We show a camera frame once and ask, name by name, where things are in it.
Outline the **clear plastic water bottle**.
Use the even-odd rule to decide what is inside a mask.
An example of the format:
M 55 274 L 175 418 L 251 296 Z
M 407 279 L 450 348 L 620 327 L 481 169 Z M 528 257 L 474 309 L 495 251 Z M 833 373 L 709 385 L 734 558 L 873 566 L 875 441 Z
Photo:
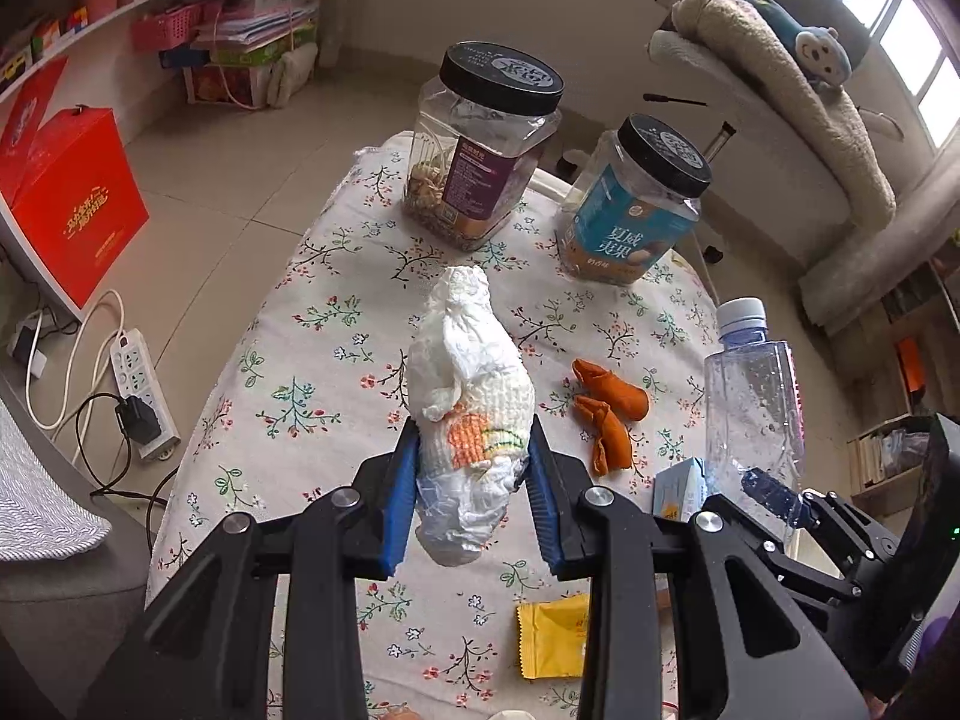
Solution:
M 804 418 L 793 351 L 768 337 L 761 299 L 723 302 L 716 319 L 721 349 L 704 360 L 706 491 L 743 511 L 740 477 L 761 468 L 800 494 Z M 794 534 L 768 533 L 781 544 Z

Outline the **light blue milk carton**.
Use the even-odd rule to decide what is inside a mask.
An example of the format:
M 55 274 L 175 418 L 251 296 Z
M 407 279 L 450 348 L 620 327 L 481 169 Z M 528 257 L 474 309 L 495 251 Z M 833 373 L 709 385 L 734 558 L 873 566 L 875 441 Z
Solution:
M 665 468 L 654 478 L 651 514 L 686 523 L 701 511 L 705 500 L 703 461 L 687 458 Z

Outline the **yellow snack wrapper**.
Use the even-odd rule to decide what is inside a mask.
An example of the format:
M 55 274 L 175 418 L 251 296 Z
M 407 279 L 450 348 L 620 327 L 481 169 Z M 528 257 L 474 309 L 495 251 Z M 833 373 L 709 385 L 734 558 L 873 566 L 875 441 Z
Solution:
M 589 628 L 585 593 L 516 608 L 519 668 L 524 679 L 581 678 Z

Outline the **wooden desk shelf unit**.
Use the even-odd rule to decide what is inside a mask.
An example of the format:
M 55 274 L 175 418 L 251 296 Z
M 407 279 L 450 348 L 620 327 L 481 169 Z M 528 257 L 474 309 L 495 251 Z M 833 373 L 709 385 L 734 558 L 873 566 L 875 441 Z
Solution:
M 832 338 L 859 429 L 848 440 L 854 504 L 901 527 L 919 470 L 903 465 L 924 418 L 958 416 L 958 241 L 947 239 Z

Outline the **orange peel piece lower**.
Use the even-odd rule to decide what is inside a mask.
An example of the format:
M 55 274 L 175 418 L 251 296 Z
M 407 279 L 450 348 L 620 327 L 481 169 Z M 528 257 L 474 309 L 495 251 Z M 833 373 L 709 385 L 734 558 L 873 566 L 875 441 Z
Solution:
M 602 400 L 576 395 L 574 413 L 589 426 L 594 436 L 590 468 L 596 476 L 628 470 L 633 465 L 633 444 L 623 422 L 612 406 Z

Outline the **orange peel piece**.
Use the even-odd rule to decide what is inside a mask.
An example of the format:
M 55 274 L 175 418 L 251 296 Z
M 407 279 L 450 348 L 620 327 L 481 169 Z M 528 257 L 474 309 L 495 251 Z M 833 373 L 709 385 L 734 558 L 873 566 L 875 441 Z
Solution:
M 605 367 L 585 359 L 575 359 L 571 369 L 586 394 L 594 400 L 607 403 L 620 418 L 625 418 L 626 421 L 641 421 L 647 417 L 649 397 L 641 387 L 636 387 Z
M 574 413 L 589 426 L 594 436 L 590 468 L 596 476 L 628 470 L 633 465 L 633 444 L 623 422 L 612 406 L 602 400 L 576 395 Z

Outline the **orange peel piece upper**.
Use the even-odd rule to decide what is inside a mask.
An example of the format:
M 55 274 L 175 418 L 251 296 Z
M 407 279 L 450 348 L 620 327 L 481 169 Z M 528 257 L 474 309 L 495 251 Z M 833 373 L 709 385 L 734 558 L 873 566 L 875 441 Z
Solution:
M 575 359 L 571 369 L 586 394 L 594 400 L 607 403 L 620 418 L 625 418 L 626 421 L 641 421 L 647 417 L 649 397 L 641 387 L 636 387 L 605 367 L 585 359 Z

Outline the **grey sofa cushion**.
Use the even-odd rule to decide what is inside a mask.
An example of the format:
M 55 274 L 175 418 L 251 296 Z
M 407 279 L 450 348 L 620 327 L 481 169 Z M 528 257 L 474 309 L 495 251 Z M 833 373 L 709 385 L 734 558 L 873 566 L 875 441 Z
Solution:
M 83 509 L 53 481 L 2 406 L 0 559 L 68 559 L 98 548 L 110 530 L 107 518 Z

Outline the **black power adapter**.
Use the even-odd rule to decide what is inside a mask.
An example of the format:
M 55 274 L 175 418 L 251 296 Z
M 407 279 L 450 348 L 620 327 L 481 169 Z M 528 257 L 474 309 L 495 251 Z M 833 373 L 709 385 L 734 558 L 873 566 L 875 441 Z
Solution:
M 122 434 L 139 445 L 148 445 L 161 435 L 160 420 L 155 410 L 137 395 L 121 398 L 116 416 Z

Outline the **lace curtain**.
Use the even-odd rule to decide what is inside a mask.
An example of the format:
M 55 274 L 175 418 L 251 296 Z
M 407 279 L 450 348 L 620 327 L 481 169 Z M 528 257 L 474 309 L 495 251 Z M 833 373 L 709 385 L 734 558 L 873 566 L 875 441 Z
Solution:
M 807 319 L 836 335 L 928 260 L 957 227 L 958 137 L 953 137 L 905 193 L 889 226 L 851 232 L 800 278 Z

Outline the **white power strip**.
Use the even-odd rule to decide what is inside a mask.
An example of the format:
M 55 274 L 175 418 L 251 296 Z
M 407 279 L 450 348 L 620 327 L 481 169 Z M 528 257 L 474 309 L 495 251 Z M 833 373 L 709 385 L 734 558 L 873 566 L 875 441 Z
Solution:
M 156 416 L 160 433 L 149 442 L 135 439 L 142 460 L 167 460 L 181 440 L 166 397 L 156 376 L 155 364 L 146 346 L 145 337 L 137 328 L 117 333 L 110 344 L 110 366 L 117 385 L 117 394 L 122 398 L 137 397 L 151 408 Z

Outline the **floral tablecloth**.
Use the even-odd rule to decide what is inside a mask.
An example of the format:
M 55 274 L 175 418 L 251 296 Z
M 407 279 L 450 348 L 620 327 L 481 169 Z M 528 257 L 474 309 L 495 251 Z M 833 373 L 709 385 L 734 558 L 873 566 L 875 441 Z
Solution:
M 428 293 L 466 258 L 402 211 L 409 153 L 410 135 L 399 133 L 356 155 L 245 330 L 185 449 L 151 555 L 151 590 L 225 515 L 296 514 L 395 444 Z M 631 465 L 608 484 L 647 507 L 661 470 L 703 454 L 703 363 L 718 346 L 715 305 L 677 254 L 626 288 L 568 275 L 555 241 L 562 197 L 553 177 L 535 174 L 505 226 L 470 260 L 487 273 L 553 449 L 587 458 L 592 447 L 573 416 L 575 359 L 646 390 L 651 410 L 630 427 Z M 506 522 L 470 566 L 444 569 L 410 544 L 393 578 L 356 592 L 368 712 L 573 717 L 578 683 L 527 681 L 517 647 L 517 606 L 568 595 L 540 557 L 523 496 L 512 498 Z

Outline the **teal label nut jar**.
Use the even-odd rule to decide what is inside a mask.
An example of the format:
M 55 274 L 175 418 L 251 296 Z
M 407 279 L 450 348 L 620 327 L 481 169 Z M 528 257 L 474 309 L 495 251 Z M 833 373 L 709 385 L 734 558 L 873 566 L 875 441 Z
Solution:
M 560 262 L 575 277 L 628 286 L 700 221 L 713 182 L 706 158 L 675 128 L 631 114 L 602 133 L 556 222 Z

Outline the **blue monkey plush toy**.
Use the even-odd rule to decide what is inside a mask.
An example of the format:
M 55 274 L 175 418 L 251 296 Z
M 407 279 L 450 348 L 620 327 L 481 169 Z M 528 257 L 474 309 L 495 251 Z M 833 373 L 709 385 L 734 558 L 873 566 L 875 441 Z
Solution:
M 841 88 L 853 73 L 850 57 L 831 26 L 804 26 L 776 0 L 743 0 L 757 10 L 812 85 Z

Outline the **beige fleece cushion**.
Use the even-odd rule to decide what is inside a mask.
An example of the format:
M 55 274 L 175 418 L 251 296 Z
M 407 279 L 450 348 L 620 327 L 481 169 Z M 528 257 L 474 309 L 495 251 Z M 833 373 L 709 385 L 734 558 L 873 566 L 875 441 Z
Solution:
M 889 226 L 895 195 L 844 85 L 812 85 L 766 21 L 743 0 L 675 0 L 672 23 L 680 36 L 757 83 L 766 102 L 835 176 L 857 227 L 878 232 Z

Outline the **purple label nut jar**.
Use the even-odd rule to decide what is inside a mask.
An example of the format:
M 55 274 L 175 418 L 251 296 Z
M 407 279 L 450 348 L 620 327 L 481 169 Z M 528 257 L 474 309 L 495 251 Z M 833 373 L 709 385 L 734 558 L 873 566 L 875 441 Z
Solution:
M 457 249 L 480 249 L 521 200 L 563 91 L 562 75 L 522 50 L 449 46 L 418 98 L 404 210 Z

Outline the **red gift box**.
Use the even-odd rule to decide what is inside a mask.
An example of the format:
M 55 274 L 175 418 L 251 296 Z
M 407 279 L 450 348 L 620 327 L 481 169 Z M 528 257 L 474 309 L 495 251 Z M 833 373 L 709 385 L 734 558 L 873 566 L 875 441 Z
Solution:
M 47 112 L 66 66 L 53 59 L 16 96 L 2 132 L 2 210 L 52 299 L 78 316 L 148 210 L 109 107 Z

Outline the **white office chair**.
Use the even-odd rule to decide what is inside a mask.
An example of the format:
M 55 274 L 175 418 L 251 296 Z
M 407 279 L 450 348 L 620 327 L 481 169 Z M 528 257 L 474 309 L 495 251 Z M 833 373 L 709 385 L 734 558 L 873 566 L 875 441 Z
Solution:
M 851 55 L 853 78 L 846 83 L 861 114 L 889 114 L 890 125 L 874 122 L 871 137 L 878 162 L 890 184 L 901 190 L 931 160 L 926 130 L 921 127 L 905 76 L 880 39 L 895 16 L 893 0 L 779 0 L 804 23 L 834 26 Z M 698 44 L 669 41 L 651 50 L 654 32 L 670 28 L 674 0 L 568 0 L 574 15 L 586 21 L 571 39 L 574 59 L 565 64 L 573 82 L 568 106 L 594 122 L 638 104 L 644 93 L 674 94 L 667 106 L 682 112 L 693 106 L 729 114 L 745 132 L 760 120 L 765 93 L 742 68 L 728 67 Z

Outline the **white bookshelf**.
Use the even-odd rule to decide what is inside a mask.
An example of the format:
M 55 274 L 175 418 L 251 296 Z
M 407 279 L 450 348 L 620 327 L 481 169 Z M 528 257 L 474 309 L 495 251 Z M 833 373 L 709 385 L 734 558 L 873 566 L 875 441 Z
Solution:
M 212 49 L 215 62 L 232 67 L 239 54 L 293 34 L 302 25 L 313 25 L 317 2 L 76 0 L 73 8 L 88 20 L 80 31 L 64 32 L 59 21 L 49 15 L 26 25 L 28 42 L 21 50 L 25 73 L 2 82 L 2 132 L 23 83 L 53 59 L 64 57 L 67 66 L 47 112 L 55 114 L 80 104 L 109 107 L 125 149 L 128 140 L 160 117 L 169 103 L 174 70 L 161 64 L 160 52 L 182 46 L 206 47 Z M 2 252 L 47 302 L 70 314 L 52 299 L 39 268 L 28 262 L 26 244 L 18 241 L 14 222 L 3 210 Z M 70 315 L 80 317 L 83 312 Z

